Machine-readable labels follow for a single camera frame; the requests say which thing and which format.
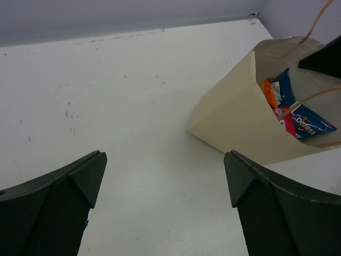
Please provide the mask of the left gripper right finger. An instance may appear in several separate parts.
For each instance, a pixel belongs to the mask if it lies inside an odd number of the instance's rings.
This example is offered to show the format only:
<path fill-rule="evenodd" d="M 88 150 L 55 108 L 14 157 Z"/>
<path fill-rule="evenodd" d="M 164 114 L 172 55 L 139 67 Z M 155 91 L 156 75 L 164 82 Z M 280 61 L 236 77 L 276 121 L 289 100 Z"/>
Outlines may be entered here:
<path fill-rule="evenodd" d="M 340 255 L 340 196 L 287 178 L 237 151 L 224 166 L 249 255 Z"/>

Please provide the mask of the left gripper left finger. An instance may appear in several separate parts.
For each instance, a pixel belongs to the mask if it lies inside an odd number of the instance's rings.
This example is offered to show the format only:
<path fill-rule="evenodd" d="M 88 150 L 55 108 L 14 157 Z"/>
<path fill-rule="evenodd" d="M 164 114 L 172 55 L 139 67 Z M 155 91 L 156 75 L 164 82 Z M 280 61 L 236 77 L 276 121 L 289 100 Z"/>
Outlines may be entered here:
<path fill-rule="evenodd" d="M 107 156 L 98 150 L 1 190 L 1 255 L 77 255 Z"/>

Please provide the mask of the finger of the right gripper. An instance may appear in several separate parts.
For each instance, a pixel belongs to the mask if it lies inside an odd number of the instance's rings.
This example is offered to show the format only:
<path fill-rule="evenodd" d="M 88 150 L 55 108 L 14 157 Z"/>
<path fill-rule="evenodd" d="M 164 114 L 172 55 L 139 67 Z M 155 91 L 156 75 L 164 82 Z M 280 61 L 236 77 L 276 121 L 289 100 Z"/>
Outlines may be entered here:
<path fill-rule="evenodd" d="M 340 79 L 340 44 L 340 36 L 338 36 L 320 50 L 302 59 L 298 67 Z"/>

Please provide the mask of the red candy packet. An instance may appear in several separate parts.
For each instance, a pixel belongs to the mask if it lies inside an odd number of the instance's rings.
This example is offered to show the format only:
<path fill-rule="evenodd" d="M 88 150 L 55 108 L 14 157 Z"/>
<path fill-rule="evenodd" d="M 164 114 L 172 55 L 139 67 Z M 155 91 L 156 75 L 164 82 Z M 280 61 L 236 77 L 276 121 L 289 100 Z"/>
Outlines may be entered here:
<path fill-rule="evenodd" d="M 273 109 L 274 114 L 276 117 L 279 117 L 281 114 L 283 114 L 289 107 L 283 106 L 276 109 Z M 296 129 L 295 124 L 293 120 L 293 116 L 291 113 L 289 113 L 287 116 L 279 119 L 280 124 L 282 125 L 283 129 L 290 133 L 294 138 L 296 137 Z"/>

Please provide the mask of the beige paper bag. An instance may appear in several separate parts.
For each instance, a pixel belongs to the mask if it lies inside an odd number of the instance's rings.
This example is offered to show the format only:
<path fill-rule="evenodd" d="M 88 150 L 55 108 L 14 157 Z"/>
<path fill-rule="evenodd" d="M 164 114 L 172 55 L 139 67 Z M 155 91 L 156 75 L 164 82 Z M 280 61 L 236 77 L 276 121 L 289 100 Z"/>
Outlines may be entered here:
<path fill-rule="evenodd" d="M 188 132 L 222 152 L 236 150 L 261 164 L 339 147 L 340 79 L 298 67 L 324 46 L 309 36 L 261 41 L 200 99 Z M 287 68 L 297 102 L 276 117 L 259 84 Z M 303 141 L 294 138 L 279 119 L 300 105 L 337 130 Z"/>

